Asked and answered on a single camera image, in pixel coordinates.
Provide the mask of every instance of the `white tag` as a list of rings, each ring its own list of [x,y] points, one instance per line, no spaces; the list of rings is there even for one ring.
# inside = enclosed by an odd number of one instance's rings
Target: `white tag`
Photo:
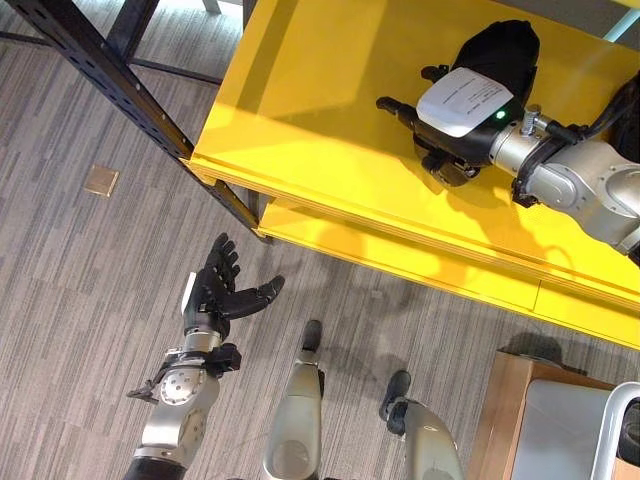
[[[447,73],[422,95],[418,118],[451,137],[464,137],[513,98],[501,83],[468,68]]]

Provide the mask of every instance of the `robotic hand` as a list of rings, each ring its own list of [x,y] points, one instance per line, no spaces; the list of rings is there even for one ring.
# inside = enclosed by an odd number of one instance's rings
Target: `robotic hand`
[[[590,127],[564,127],[537,105],[523,109],[539,46],[528,22],[496,22],[463,45],[451,70],[422,70],[434,85],[417,109],[390,97],[379,98],[377,106],[413,132],[422,166],[441,183],[463,185],[496,165],[515,177],[516,203],[566,213],[640,266],[640,164],[590,140],[619,120],[637,123],[630,115],[640,101],[639,76],[620,88]],[[626,153],[630,158],[637,156],[634,148]]]
[[[284,278],[276,276],[258,288],[235,291],[238,254],[226,234],[220,235],[204,267],[189,276],[182,300],[185,341],[169,350],[160,370],[142,388],[129,392],[155,405],[134,453],[125,480],[180,480],[204,438],[207,414],[220,390],[224,372],[240,368],[235,345],[222,343],[230,320],[266,308],[278,296]],[[153,391],[160,385],[160,397]]]

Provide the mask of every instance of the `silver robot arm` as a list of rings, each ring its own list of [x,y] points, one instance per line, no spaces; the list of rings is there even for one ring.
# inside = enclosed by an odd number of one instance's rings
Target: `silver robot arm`
[[[569,215],[589,236],[638,264],[640,165],[599,140],[554,148],[545,133],[549,122],[539,107],[529,107],[492,146],[493,163],[516,177],[514,198]]]
[[[125,480],[181,480],[204,438],[207,415],[218,398],[219,378],[240,368],[235,345],[222,343],[230,320],[266,308],[284,285],[275,277],[259,288],[235,291],[238,254],[220,235],[205,266],[189,276],[182,301],[185,340],[171,349],[153,380],[127,396],[155,405]],[[159,390],[158,398],[154,391]]]

